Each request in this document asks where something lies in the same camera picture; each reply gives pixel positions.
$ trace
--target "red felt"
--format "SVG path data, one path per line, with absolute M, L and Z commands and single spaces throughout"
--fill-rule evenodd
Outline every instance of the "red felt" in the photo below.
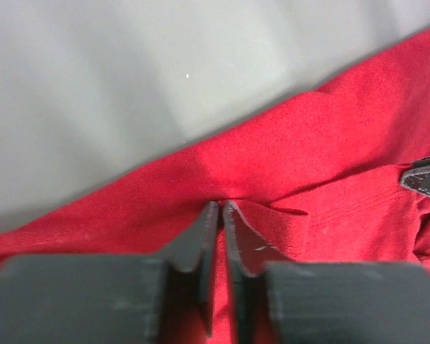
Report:
M 152 252 L 210 200 L 300 261 L 408 260 L 430 268 L 430 199 L 398 185 L 430 155 L 430 29 L 246 123 L 138 168 L 20 229 L 25 252 Z M 212 343 L 229 342 L 224 236 Z

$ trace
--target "black plastic tab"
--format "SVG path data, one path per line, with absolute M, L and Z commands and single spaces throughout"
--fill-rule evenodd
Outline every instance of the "black plastic tab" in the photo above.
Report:
M 430 197 L 430 157 L 415 161 L 413 166 L 414 168 L 403 174 L 400 184 Z
M 155 343 L 168 269 L 139 255 L 25 255 L 0 270 L 0 343 Z
M 430 276 L 418 264 L 283 264 L 266 269 L 281 343 L 430 343 Z

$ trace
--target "white surface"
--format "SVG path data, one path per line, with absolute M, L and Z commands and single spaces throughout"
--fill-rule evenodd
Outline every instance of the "white surface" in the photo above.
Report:
M 430 0 L 0 0 L 0 231 L 430 26 Z

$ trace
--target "black plastic part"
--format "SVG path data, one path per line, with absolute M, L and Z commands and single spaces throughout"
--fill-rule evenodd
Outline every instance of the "black plastic part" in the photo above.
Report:
M 430 343 L 430 276 L 418 264 L 284 264 L 266 271 L 280 343 Z
M 0 269 L 0 343 L 205 343 L 219 206 L 142 254 L 30 254 Z
M 26 255 L 0 271 L 0 343 L 156 343 L 168 267 L 138 255 Z
M 430 157 L 415 161 L 413 166 L 411 170 L 403 174 L 400 184 L 430 197 Z

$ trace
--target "red fabric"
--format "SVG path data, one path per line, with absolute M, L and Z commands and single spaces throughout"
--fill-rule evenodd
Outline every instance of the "red fabric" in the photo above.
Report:
M 398 185 L 430 155 L 430 30 L 214 138 L 133 171 L 20 229 L 25 252 L 152 252 L 210 200 L 300 261 L 408 260 L 430 267 L 430 199 Z M 213 343 L 229 342 L 219 237 Z

